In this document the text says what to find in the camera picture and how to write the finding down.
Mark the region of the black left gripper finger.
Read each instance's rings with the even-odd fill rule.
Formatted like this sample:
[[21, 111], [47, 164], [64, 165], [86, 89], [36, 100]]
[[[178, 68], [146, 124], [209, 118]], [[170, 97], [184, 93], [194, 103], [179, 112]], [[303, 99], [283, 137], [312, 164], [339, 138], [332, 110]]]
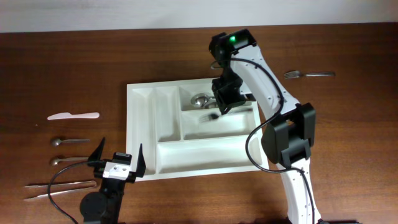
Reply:
[[93, 153], [88, 157], [87, 162], [89, 166], [93, 166], [97, 162], [101, 162], [101, 155], [105, 145], [105, 138], [103, 138], [98, 145], [98, 147], [93, 151]]
[[146, 162], [144, 159], [142, 144], [139, 147], [139, 154], [137, 157], [136, 177], [142, 178], [146, 172]]

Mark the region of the large silver spoon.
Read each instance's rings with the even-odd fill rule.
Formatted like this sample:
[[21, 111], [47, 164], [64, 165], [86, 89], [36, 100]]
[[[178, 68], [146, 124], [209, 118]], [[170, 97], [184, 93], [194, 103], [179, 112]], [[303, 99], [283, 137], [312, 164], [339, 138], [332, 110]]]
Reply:
[[207, 94], [204, 93], [199, 93], [194, 95], [191, 100], [190, 103], [197, 108], [202, 108], [202, 104], [206, 103], [209, 99], [215, 99], [214, 96], [208, 96]]
[[208, 109], [208, 108], [217, 108], [218, 104], [215, 99], [209, 99], [206, 103], [202, 104], [201, 106], [203, 109]]

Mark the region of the silver fork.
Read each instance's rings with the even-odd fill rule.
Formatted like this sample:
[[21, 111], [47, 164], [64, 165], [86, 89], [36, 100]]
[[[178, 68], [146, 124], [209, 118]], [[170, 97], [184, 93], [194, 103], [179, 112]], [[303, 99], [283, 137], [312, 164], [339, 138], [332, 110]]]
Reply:
[[292, 70], [283, 75], [284, 79], [293, 79], [301, 77], [334, 77], [335, 72], [316, 72], [316, 73], [302, 73], [299, 70]]
[[252, 108], [243, 108], [240, 110], [234, 110], [234, 111], [229, 111], [225, 114], [222, 114], [221, 112], [213, 112], [213, 113], [208, 113], [205, 114], [201, 117], [198, 118], [199, 123], [205, 123], [205, 122], [210, 122], [210, 121], [216, 121], [220, 118], [227, 117], [227, 116], [232, 116], [236, 114], [244, 114], [244, 113], [251, 113], [253, 112]]

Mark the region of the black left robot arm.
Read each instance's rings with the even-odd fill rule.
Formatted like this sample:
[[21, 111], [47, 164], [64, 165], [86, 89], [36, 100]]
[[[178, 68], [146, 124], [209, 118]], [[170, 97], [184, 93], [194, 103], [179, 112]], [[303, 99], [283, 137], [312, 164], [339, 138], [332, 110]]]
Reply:
[[105, 140], [88, 157], [88, 165], [93, 167], [94, 176], [101, 179], [99, 191], [90, 192], [80, 203], [80, 213], [83, 222], [89, 224], [117, 223], [124, 188], [127, 183], [134, 183], [142, 178], [146, 171], [142, 146], [139, 146], [137, 166], [131, 170], [132, 156], [122, 152], [115, 152], [112, 159], [101, 159]]

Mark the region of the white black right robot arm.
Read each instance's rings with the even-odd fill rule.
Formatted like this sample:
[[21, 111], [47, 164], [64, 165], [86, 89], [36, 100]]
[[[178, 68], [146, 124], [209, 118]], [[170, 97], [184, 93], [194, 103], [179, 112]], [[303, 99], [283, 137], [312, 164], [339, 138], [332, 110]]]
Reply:
[[301, 104], [282, 86], [247, 29], [213, 36], [209, 51], [222, 69], [211, 87], [221, 114], [255, 101], [266, 118], [249, 136], [263, 132], [262, 149], [276, 165], [273, 172], [280, 174], [284, 185], [287, 218], [291, 223], [321, 223], [310, 180], [314, 107], [310, 103]]

